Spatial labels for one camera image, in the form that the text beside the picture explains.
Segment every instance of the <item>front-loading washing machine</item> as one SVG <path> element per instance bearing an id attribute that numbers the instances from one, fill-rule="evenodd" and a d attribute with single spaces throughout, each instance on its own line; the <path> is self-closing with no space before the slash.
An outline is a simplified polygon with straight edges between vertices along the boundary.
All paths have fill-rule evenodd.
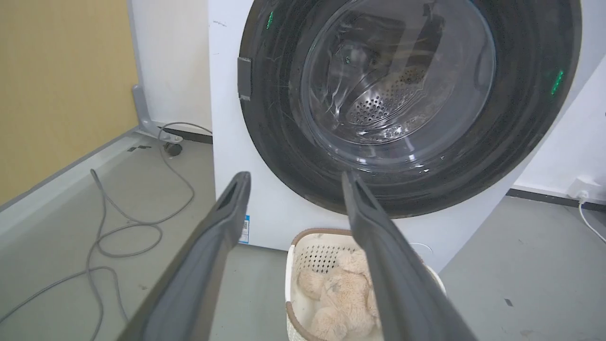
<path id="1" fill-rule="evenodd" d="M 209 0 L 216 188 L 252 174 L 241 242 L 348 228 L 357 172 L 440 271 L 558 118 L 574 0 Z"/>

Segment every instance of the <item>blue and white sticker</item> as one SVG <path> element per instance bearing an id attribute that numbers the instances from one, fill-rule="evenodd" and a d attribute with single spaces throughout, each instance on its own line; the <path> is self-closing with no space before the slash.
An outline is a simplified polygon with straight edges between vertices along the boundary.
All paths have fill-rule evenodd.
<path id="1" fill-rule="evenodd" d="M 247 215 L 244 219 L 244 227 L 242 228 L 242 235 L 240 236 L 240 243 L 248 244 L 248 232 L 250 227 L 250 216 Z"/>

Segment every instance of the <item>stuffed animal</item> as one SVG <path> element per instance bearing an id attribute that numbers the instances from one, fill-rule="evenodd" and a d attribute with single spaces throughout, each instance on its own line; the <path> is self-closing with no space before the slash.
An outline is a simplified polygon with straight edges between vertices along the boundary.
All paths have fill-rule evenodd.
<path id="1" fill-rule="evenodd" d="M 380 323 L 363 250 L 340 254 L 328 274 L 304 269 L 298 281 L 306 295 L 320 301 L 309 330 L 314 336 L 326 341 L 365 337 Z"/>

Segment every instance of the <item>wooden panel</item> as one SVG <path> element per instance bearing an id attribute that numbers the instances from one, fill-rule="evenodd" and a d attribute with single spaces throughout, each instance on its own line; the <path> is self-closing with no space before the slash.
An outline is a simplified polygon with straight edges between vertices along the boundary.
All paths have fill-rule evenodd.
<path id="1" fill-rule="evenodd" d="M 126 0 L 0 0 L 0 204 L 137 125 Z"/>

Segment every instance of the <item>washing machine door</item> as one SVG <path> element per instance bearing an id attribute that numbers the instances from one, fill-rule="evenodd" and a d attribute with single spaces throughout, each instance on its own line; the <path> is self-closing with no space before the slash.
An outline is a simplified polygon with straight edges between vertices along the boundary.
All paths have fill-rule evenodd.
<path id="1" fill-rule="evenodd" d="M 538 144 L 570 88 L 578 0 L 255 0 L 238 90 L 267 166 L 345 213 L 356 170 L 392 218 L 488 188 Z"/>

